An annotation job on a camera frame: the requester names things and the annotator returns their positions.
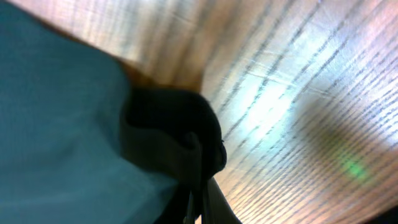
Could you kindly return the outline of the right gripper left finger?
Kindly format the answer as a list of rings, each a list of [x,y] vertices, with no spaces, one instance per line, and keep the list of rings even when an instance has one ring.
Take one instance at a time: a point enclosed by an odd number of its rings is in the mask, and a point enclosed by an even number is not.
[[[195,224],[195,197],[192,192],[190,192],[188,198],[187,212],[183,219],[183,224]]]

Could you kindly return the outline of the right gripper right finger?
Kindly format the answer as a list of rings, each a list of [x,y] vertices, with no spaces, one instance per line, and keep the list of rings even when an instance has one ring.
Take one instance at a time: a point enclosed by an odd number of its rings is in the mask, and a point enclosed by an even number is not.
[[[213,177],[205,184],[202,199],[202,224],[242,224]]]

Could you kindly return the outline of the black polo shirt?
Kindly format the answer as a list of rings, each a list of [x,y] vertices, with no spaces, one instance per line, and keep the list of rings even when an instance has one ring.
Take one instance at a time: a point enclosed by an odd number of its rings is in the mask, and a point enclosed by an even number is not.
[[[183,223],[225,164],[202,96],[133,86],[109,55],[1,3],[2,223]]]

